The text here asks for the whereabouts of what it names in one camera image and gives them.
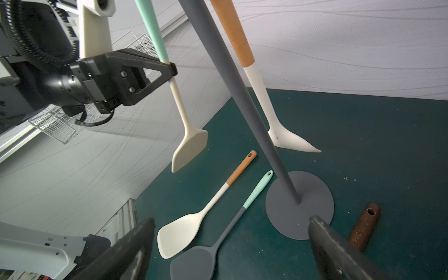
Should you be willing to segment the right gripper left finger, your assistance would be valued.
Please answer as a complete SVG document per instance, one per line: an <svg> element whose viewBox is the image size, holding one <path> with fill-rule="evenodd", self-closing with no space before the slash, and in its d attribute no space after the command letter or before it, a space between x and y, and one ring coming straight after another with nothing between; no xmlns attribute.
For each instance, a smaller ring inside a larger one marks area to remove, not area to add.
<svg viewBox="0 0 448 280"><path fill-rule="evenodd" d="M67 280L144 280L152 254L155 220L147 218L114 245L107 238L90 234L75 268Z"/></svg>

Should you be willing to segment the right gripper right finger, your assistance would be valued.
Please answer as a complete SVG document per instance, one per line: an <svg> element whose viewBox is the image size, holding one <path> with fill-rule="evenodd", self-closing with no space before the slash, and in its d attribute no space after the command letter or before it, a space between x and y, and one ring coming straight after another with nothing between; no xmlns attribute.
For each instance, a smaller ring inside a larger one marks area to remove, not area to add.
<svg viewBox="0 0 448 280"><path fill-rule="evenodd" d="M309 238L318 273L323 280L390 280L380 268L328 225L310 217Z"/></svg>

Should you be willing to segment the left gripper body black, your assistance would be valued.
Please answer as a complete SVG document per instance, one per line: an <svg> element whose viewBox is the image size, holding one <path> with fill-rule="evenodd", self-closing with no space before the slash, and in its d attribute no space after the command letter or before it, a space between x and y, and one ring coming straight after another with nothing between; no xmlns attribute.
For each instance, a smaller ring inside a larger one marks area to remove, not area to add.
<svg viewBox="0 0 448 280"><path fill-rule="evenodd" d="M101 114L109 114L121 104L119 87L106 57L81 59L70 65L73 74L82 83L89 103L94 103Z"/></svg>

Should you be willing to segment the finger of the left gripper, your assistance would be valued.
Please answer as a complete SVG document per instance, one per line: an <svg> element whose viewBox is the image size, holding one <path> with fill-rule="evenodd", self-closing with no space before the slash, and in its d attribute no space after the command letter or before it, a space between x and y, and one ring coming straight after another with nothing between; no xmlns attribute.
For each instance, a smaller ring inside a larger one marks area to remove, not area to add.
<svg viewBox="0 0 448 280"><path fill-rule="evenodd" d="M178 74L174 63L134 49L106 53L107 102L133 106Z"/></svg>

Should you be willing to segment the steel turner wood handle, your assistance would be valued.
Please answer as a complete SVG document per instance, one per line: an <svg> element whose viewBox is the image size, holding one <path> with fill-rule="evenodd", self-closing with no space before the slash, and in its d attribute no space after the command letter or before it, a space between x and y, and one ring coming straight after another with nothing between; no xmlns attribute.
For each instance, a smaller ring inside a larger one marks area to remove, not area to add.
<svg viewBox="0 0 448 280"><path fill-rule="evenodd" d="M375 229L379 217L380 206L375 203L369 203L348 237L349 244L362 252Z"/></svg>

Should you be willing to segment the grey spatula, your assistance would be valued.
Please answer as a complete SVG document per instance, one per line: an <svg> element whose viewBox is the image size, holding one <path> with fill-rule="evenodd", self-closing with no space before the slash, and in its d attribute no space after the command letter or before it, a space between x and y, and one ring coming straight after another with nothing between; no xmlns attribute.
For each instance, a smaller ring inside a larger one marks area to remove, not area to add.
<svg viewBox="0 0 448 280"><path fill-rule="evenodd" d="M249 206L265 189L271 181L274 171L268 171L258 182L252 193L226 227L219 239L213 246L194 246L176 257L170 264L170 278L172 280L210 280L212 279L217 263L218 250L235 227L239 219L243 216Z"/></svg>

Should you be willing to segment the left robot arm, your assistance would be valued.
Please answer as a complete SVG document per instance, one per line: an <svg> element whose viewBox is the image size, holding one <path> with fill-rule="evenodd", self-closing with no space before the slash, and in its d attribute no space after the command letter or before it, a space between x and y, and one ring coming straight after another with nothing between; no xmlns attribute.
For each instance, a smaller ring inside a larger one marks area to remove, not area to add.
<svg viewBox="0 0 448 280"><path fill-rule="evenodd" d="M113 1L78 1L78 29L55 1L1 2L1 131L49 105L89 127L87 104L108 120L177 75L166 55L112 49ZM77 277L110 247L108 239L69 237L1 224L1 268L53 280Z"/></svg>

